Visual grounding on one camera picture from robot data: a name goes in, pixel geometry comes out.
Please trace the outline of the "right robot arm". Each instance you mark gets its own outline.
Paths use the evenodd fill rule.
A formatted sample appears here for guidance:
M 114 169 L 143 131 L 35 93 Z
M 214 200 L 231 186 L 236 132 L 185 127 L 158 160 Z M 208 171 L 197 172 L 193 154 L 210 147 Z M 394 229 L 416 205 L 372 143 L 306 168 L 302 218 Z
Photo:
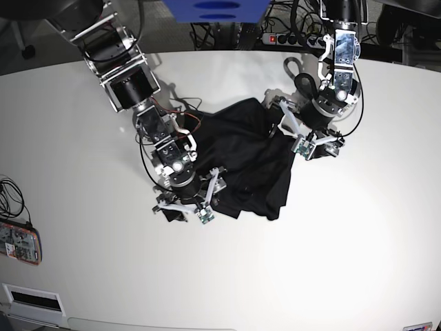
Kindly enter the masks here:
M 226 187 L 224 169 L 196 172 L 197 142 L 178 122 L 187 112 L 167 110 L 156 101 L 161 87 L 138 45 L 142 34 L 123 25 L 111 1 L 2 1 L 1 18 L 47 21 L 79 49 L 114 111 L 133 112 L 141 161 L 150 161 L 158 175 L 154 212 L 168 221 L 184 221 L 189 214 L 203 223 L 214 218 L 212 202 Z

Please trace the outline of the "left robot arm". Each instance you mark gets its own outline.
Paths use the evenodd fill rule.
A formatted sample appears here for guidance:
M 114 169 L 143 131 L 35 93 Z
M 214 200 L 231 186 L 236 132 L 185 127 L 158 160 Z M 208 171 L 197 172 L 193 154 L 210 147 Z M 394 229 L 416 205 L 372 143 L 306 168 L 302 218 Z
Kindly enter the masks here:
M 283 95 L 268 100 L 270 108 L 283 113 L 278 129 L 294 139 L 292 152 L 307 161 L 337 157 L 345 145 L 345 134 L 332 122 L 361 100 L 362 84 L 355 77 L 355 62 L 361 53 L 358 35 L 368 19 L 365 1 L 319 1 L 318 14 L 330 26 L 319 38 L 322 50 L 307 43 L 296 25 L 295 9 L 290 16 L 294 36 L 317 57 L 317 76 L 304 72 L 291 75 L 300 95 L 297 101 Z

